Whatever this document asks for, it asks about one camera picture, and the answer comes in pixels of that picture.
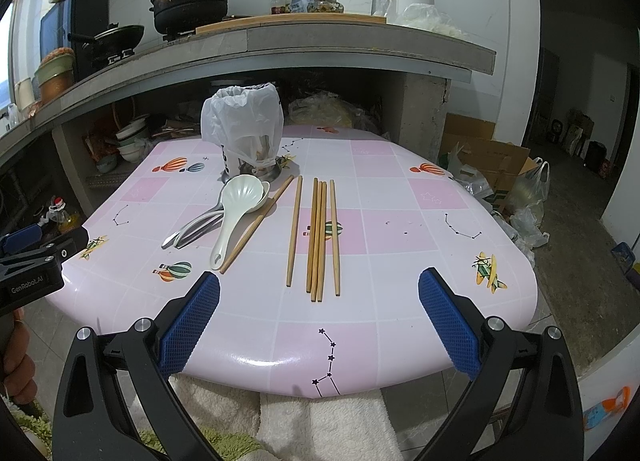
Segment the person's left hand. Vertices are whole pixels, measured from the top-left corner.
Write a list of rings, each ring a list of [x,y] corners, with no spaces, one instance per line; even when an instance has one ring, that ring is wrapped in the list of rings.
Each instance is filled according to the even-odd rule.
[[[30,334],[23,318],[23,308],[13,311],[14,329],[3,358],[4,392],[18,405],[28,405],[37,394],[35,363],[27,354]]]

